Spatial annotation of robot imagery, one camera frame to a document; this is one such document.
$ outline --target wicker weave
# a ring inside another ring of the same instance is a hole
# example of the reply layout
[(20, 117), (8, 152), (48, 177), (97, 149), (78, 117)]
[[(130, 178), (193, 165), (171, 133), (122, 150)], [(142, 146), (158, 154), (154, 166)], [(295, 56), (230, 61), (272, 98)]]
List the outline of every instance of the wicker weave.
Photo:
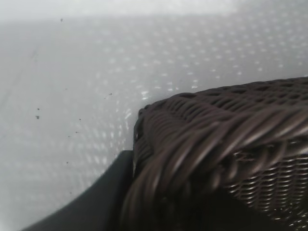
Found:
[(307, 138), (305, 77), (183, 93), (148, 105), (135, 126), (136, 180), (122, 222), (134, 231), (181, 224), (185, 211), (224, 187), (304, 230)]

